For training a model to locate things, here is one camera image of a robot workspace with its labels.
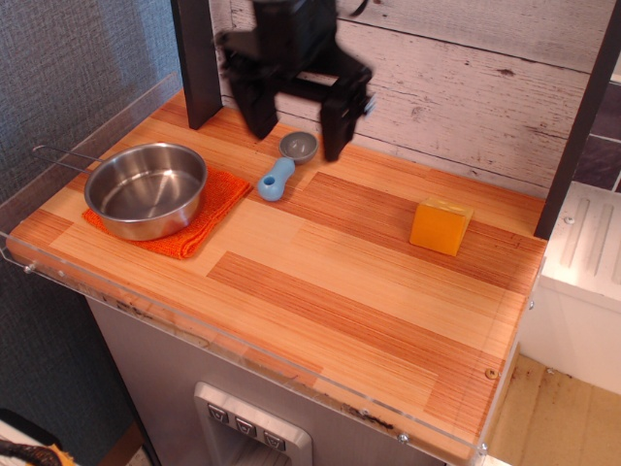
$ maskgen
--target black metal post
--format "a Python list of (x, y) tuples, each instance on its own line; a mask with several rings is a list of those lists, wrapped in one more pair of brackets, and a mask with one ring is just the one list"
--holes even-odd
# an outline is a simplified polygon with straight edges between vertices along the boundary
[(535, 236), (549, 240), (556, 220), (563, 208), (563, 201), (570, 189), (573, 173), (582, 155), (584, 145), (595, 121), (598, 109), (604, 100), (605, 89), (610, 81), (614, 66), (621, 52), (621, 0), (617, 0), (602, 46), (595, 60), (591, 78), (586, 84), (582, 102), (573, 122), (570, 137), (548, 192), (545, 206), (535, 230)]
[(209, 0), (171, 0), (189, 127), (222, 108)]

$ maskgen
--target metal pot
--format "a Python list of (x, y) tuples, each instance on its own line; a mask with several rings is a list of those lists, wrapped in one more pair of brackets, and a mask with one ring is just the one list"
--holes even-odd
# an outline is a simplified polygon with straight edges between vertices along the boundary
[[(58, 150), (38, 146), (33, 152), (43, 148)], [(120, 238), (144, 241), (172, 235), (200, 211), (208, 172), (203, 157), (194, 150), (168, 143), (144, 144), (106, 160), (60, 151), (102, 162), (90, 173), (84, 198)]]

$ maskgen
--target gray fabric wall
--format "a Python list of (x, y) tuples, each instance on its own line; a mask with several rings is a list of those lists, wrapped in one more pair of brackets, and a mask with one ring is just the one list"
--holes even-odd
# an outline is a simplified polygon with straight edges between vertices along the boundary
[[(179, 61), (169, 0), (0, 2), (0, 203)], [(132, 417), (85, 301), (0, 261), (0, 407), (95, 465)]]

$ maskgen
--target orange towel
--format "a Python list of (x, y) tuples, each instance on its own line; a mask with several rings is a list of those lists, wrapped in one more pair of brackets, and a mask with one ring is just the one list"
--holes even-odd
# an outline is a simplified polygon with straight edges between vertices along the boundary
[[(189, 225), (173, 235), (158, 240), (122, 241), (176, 259), (191, 257), (215, 226), (250, 189), (250, 183), (246, 180), (210, 168), (205, 188), (201, 193), (203, 203), (201, 212)], [(91, 225), (111, 234), (104, 226), (101, 218), (91, 209), (84, 212), (82, 217)]]

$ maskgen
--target yellow sponge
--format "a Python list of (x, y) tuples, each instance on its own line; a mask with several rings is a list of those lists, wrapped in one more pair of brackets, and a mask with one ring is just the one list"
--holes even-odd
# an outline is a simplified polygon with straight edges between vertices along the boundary
[(428, 250), (457, 255), (473, 212), (472, 207), (429, 198), (416, 209), (409, 241)]

